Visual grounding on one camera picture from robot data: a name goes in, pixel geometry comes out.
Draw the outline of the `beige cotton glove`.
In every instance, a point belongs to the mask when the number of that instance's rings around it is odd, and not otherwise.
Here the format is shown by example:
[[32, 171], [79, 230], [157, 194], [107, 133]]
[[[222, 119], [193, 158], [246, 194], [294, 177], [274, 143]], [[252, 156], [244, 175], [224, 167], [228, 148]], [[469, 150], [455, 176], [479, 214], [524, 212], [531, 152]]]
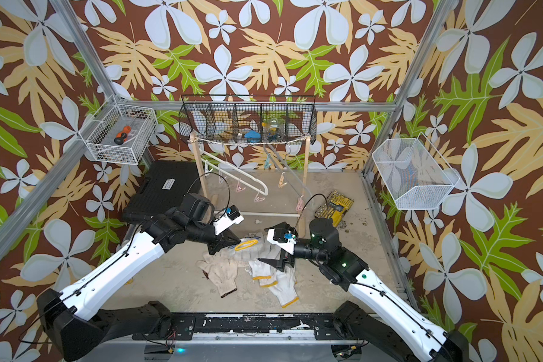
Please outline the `beige cotton glove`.
[[221, 251], [214, 255], [205, 253], [196, 265], [214, 284], [221, 298], [237, 291], [235, 279], [238, 275], [238, 261], [228, 254]]

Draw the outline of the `blue dotted yellow cuff glove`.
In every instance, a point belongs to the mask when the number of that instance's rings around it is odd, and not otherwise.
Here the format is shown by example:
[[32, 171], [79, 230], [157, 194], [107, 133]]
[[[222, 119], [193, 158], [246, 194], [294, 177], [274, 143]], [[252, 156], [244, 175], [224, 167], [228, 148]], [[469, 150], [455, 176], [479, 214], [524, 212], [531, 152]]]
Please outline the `blue dotted yellow cuff glove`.
[[229, 256], [235, 261], [248, 264], [266, 256], [270, 248], [270, 243], [265, 240], [262, 232], [251, 233], [242, 238], [239, 244], [229, 248]]

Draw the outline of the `white clip hanger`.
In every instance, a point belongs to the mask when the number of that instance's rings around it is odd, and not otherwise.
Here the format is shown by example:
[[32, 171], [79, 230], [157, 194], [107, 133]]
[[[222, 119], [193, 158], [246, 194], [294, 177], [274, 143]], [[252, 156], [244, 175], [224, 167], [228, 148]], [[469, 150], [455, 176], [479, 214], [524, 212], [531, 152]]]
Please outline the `white clip hanger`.
[[263, 202], [268, 196], [268, 186], [259, 178], [206, 151], [201, 150], [201, 155], [206, 169], [215, 170], [224, 179], [234, 179], [237, 182], [236, 192], [242, 192], [246, 189], [255, 191], [255, 202]]

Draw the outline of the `wooden drying rack frame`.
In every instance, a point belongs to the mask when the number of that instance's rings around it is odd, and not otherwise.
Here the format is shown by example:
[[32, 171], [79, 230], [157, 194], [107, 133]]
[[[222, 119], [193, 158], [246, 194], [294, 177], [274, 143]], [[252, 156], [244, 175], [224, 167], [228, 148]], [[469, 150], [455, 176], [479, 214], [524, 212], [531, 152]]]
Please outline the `wooden drying rack frame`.
[[[287, 162], [280, 157], [277, 150], [272, 147], [270, 143], [263, 144], [263, 148], [266, 152], [268, 150], [271, 151], [275, 155], [275, 157], [283, 163], [283, 171], [288, 171], [294, 176], [295, 180], [301, 184], [301, 189], [298, 189], [295, 186], [293, 187], [293, 189], [296, 192], [300, 192], [299, 196], [302, 200], [306, 197], [306, 193], [310, 192], [309, 188], [307, 187], [307, 181], [309, 178], [309, 149], [311, 146], [311, 137], [307, 136], [303, 140], [305, 143], [305, 152], [303, 175], [301, 177], [295, 174], [295, 170], [289, 168]], [[198, 180], [201, 183], [201, 190], [204, 197], [210, 197], [208, 194], [208, 184], [205, 180], [205, 176], [208, 175], [208, 173], [205, 172], [205, 165], [208, 167], [212, 167], [216, 171], [217, 176], [223, 176], [223, 181], [226, 181], [226, 178], [230, 177], [240, 182], [240, 184], [243, 184], [245, 187], [254, 190], [257, 195], [265, 197], [269, 196], [269, 188], [264, 181], [255, 177], [252, 173], [242, 170], [231, 162], [223, 161], [222, 159], [211, 155], [209, 152], [201, 150], [199, 144], [203, 142], [207, 142], [207, 140], [200, 138], [197, 135], [196, 131], [191, 131], [189, 144], [193, 149], [195, 155], [195, 164], [197, 167], [197, 171], [199, 172]]]

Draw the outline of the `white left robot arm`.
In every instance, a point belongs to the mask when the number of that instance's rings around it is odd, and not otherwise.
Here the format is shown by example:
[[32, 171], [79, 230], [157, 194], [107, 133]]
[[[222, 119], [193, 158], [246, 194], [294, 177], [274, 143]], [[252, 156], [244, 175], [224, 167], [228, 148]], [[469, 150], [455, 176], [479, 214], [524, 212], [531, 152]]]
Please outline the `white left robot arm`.
[[49, 289], [38, 298], [42, 328], [65, 360], [79, 360], [98, 345], [122, 336], [164, 338], [174, 332], [172, 313], [160, 302], [116, 310], [105, 310], [103, 305], [138, 272], [179, 244], [204, 244], [211, 255], [239, 244], [230, 231], [244, 220], [239, 209], [228, 206], [220, 217], [211, 216], [205, 222], [211, 207], [204, 196], [186, 194], [180, 206], [144, 222], [126, 246], [95, 270], [62, 291]]

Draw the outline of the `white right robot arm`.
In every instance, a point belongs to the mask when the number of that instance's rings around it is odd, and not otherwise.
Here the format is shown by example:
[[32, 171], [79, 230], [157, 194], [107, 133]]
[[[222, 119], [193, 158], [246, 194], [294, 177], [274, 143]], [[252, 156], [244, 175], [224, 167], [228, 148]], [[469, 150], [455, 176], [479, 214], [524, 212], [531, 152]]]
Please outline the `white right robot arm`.
[[402, 300], [365, 261], [342, 246], [331, 220], [313, 219], [309, 232], [309, 238], [300, 238], [287, 223], [266, 229], [265, 240], [281, 252], [278, 259], [263, 262], [281, 271], [296, 259], [305, 259], [330, 283], [376, 313], [372, 317], [352, 302], [343, 303], [333, 316], [336, 329], [345, 337], [368, 342], [396, 361], [470, 359], [466, 337], [458, 330], [447, 332]]

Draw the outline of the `white yellow cuff glove upper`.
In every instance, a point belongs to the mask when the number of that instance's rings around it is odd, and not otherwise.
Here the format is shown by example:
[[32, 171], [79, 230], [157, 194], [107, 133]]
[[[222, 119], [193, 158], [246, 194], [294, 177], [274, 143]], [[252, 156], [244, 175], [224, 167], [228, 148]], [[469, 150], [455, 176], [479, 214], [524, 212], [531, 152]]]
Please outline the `white yellow cuff glove upper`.
[[250, 274], [253, 280], [271, 280], [277, 273], [277, 269], [273, 268], [269, 264], [261, 262], [257, 257], [254, 260], [248, 262], [250, 267]]

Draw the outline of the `white yellow cuff glove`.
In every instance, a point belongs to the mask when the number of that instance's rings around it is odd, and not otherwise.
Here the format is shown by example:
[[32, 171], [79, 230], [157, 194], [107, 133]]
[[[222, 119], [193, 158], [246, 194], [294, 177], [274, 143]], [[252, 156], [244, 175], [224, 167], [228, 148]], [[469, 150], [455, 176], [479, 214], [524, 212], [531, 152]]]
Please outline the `white yellow cuff glove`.
[[277, 269], [273, 268], [269, 264], [261, 262], [257, 257], [254, 260], [248, 262], [250, 267], [250, 274], [253, 280], [271, 280], [277, 273]]
[[284, 271], [274, 269], [270, 275], [259, 279], [259, 286], [271, 291], [284, 309], [299, 300], [295, 289], [296, 284], [295, 271], [291, 266]]

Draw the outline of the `white yellow cuff glove lower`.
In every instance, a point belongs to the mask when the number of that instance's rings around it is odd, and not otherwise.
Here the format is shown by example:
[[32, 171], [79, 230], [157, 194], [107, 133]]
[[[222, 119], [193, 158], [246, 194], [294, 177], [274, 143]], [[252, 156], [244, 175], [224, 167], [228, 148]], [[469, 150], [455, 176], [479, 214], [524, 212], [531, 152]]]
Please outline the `white yellow cuff glove lower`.
[[296, 284], [295, 271], [291, 266], [284, 271], [274, 269], [270, 275], [259, 279], [259, 286], [271, 291], [284, 309], [299, 300], [295, 289]]

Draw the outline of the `black plastic tool case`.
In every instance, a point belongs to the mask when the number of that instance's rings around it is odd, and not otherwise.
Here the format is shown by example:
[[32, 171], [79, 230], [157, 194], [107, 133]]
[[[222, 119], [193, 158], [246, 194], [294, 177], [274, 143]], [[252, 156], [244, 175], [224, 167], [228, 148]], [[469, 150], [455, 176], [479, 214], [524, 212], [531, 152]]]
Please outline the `black plastic tool case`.
[[192, 161], [154, 161], [141, 187], [123, 209], [120, 220], [137, 225], [180, 206], [198, 176]]

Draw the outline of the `yellow screwdriver bit set case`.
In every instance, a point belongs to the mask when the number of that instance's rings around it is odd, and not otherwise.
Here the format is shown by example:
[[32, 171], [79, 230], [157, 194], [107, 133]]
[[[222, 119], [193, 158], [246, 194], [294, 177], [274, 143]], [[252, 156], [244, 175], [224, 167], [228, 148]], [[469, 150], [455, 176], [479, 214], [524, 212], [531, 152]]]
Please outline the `yellow screwdriver bit set case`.
[[354, 204], [354, 200], [337, 190], [333, 190], [327, 197], [328, 205], [321, 205], [315, 211], [315, 218], [330, 219], [337, 227]]

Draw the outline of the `blue object in basket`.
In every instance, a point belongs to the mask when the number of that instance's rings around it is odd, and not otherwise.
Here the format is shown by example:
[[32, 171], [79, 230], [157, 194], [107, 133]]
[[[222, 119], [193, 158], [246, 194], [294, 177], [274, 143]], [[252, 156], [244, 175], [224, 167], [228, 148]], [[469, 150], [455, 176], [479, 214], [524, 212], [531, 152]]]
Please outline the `blue object in basket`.
[[262, 140], [262, 136], [260, 133], [256, 132], [256, 131], [248, 131], [245, 135], [244, 135], [244, 139], [248, 142], [248, 143], [259, 143], [261, 140]]

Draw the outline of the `clear glass jar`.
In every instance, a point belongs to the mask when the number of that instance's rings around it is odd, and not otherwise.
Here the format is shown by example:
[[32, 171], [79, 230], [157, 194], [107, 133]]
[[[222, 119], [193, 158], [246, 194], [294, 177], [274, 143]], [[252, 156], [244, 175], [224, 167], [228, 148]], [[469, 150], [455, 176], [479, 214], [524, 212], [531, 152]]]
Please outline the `clear glass jar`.
[[265, 131], [265, 138], [268, 141], [280, 142], [285, 137], [285, 125], [284, 121], [280, 119], [269, 119], [266, 122], [263, 122]]

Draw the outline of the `white mesh basket right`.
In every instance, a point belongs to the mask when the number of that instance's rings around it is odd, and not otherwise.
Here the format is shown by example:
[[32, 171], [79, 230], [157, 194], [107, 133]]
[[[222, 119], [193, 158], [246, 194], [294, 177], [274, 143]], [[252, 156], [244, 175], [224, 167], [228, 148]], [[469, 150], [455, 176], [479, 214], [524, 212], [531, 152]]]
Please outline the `white mesh basket right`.
[[372, 157], [401, 211], [440, 207], [460, 180], [459, 173], [423, 133], [416, 138], [388, 139]]

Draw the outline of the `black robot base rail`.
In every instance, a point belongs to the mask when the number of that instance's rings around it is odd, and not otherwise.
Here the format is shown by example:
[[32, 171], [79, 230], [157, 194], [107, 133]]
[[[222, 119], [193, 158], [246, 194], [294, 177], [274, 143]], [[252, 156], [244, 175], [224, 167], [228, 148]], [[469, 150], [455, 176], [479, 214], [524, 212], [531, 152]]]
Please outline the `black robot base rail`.
[[173, 313], [161, 327], [150, 333], [138, 333], [133, 339], [159, 341], [167, 337], [176, 342], [197, 342], [202, 337], [280, 337], [316, 341], [357, 341], [355, 335], [330, 313], [214, 314]]

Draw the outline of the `aluminium frame post left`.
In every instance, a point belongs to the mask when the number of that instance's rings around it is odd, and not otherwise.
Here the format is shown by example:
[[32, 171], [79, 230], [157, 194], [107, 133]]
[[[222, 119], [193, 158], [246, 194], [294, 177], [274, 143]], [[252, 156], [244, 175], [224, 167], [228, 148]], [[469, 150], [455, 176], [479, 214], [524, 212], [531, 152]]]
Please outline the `aluminium frame post left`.
[[[116, 96], [104, 66], [96, 53], [96, 49], [78, 21], [78, 16], [69, 1], [52, 1], [54, 10], [63, 18], [63, 22], [69, 27], [75, 41], [75, 46], [81, 52], [86, 65], [93, 72], [94, 79], [102, 87], [106, 100]], [[13, 214], [0, 227], [0, 262], [8, 254], [15, 241], [22, 235], [26, 227], [40, 208], [59, 188], [70, 171], [77, 166], [81, 158], [87, 153], [87, 146], [83, 140], [77, 141], [63, 153], [60, 161], [56, 162], [45, 177], [38, 182], [36, 188], [31, 191], [21, 206], [17, 207]]]

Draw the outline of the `aluminium frame post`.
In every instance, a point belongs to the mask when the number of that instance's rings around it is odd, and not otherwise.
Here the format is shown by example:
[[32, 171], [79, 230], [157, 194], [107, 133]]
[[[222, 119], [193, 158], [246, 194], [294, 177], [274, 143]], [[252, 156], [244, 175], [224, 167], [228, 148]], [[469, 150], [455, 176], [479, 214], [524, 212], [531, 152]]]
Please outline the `aluminium frame post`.
[[[78, 21], [78, 16], [69, 1], [52, 1], [54, 10], [63, 18], [63, 22], [69, 27], [75, 41], [75, 46], [81, 52], [86, 65], [93, 72], [94, 79], [102, 87], [106, 100], [116, 96], [104, 66], [96, 53], [96, 49]], [[13, 214], [0, 227], [0, 262], [8, 254], [15, 241], [22, 235], [26, 227], [40, 208], [59, 188], [70, 171], [77, 166], [81, 158], [87, 153], [87, 146], [83, 140], [77, 141], [63, 153], [60, 161], [56, 162], [45, 177], [38, 182], [36, 188], [31, 191], [21, 206], [17, 207]]]
[[389, 138], [389, 132], [392, 129], [396, 120], [401, 117], [401, 113], [404, 107], [404, 103], [408, 99], [408, 93], [411, 87], [416, 83], [419, 74], [422, 71], [428, 56], [434, 48], [434, 42], [440, 35], [443, 27], [446, 23], [449, 13], [458, 5], [458, 1], [439, 1], [437, 9], [434, 11], [431, 21], [428, 24], [422, 40], [416, 50], [413, 62], [407, 70], [404, 82], [399, 88], [398, 94], [395, 96], [393, 103], [367, 103], [365, 106], [365, 112], [374, 111], [378, 113], [388, 113], [387, 119], [383, 123], [381, 130], [374, 142], [374, 145], [370, 151], [373, 153], [378, 147], [380, 147], [384, 141]]

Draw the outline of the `aluminium frame post right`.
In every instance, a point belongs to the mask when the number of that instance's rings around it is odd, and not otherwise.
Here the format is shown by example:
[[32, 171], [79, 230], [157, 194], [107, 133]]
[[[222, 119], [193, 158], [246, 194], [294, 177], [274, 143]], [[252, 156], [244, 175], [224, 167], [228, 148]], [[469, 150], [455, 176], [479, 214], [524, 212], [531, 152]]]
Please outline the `aluminium frame post right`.
[[395, 96], [393, 103], [367, 103], [365, 106], [365, 112], [374, 111], [378, 113], [388, 113], [387, 119], [383, 123], [381, 130], [374, 142], [374, 145], [370, 151], [373, 153], [378, 147], [380, 147], [384, 141], [389, 138], [389, 132], [392, 129], [396, 120], [401, 117], [401, 113], [404, 107], [404, 103], [408, 99], [408, 93], [411, 87], [416, 83], [419, 74], [422, 71], [428, 56], [434, 48], [434, 42], [440, 35], [443, 27], [446, 23], [449, 13], [458, 5], [458, 1], [439, 1], [437, 9], [434, 11], [431, 21], [428, 24], [422, 40], [416, 50], [413, 62], [407, 70], [404, 82], [399, 88], [398, 94]]

